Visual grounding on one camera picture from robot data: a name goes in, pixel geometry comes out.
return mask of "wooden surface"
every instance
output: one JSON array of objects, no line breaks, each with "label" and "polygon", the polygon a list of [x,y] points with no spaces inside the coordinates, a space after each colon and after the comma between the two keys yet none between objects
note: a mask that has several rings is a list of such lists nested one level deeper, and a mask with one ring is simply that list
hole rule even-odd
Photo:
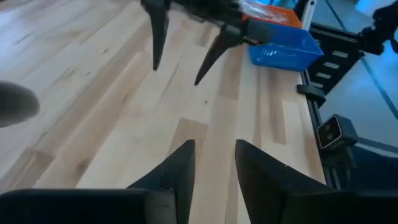
[{"label": "wooden surface", "polygon": [[324,182],[297,72],[227,51],[198,86],[218,29],[170,13],[152,71],[148,15],[125,0],[0,3],[0,80],[40,99],[33,119],[0,129],[0,189],[125,188],[187,139],[197,141],[190,223],[248,223],[234,164],[245,139]]}]

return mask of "orange object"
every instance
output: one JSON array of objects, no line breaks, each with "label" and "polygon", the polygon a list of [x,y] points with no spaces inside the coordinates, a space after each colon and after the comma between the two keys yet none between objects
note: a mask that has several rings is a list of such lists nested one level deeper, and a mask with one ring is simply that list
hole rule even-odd
[{"label": "orange object", "polygon": [[281,25],[291,26],[291,27],[296,27],[296,28],[302,27],[300,20],[296,16],[296,13],[294,13],[294,11],[291,9],[285,9],[282,7],[265,5],[265,4],[261,4],[258,2],[251,2],[250,4],[260,5],[262,8],[264,8],[265,13],[263,15],[261,15],[261,17],[244,14],[243,20],[246,20],[247,18],[251,18],[251,19],[256,19],[256,20],[263,21],[263,22],[272,22],[275,24],[281,24]]}]

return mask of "blue plastic basket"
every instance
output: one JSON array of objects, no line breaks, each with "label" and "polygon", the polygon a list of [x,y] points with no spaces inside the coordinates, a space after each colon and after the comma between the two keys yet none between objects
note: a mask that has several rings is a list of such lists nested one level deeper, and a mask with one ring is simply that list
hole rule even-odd
[{"label": "blue plastic basket", "polygon": [[253,64],[302,71],[323,55],[308,31],[265,23],[272,31],[271,41],[268,44],[249,47]]}]

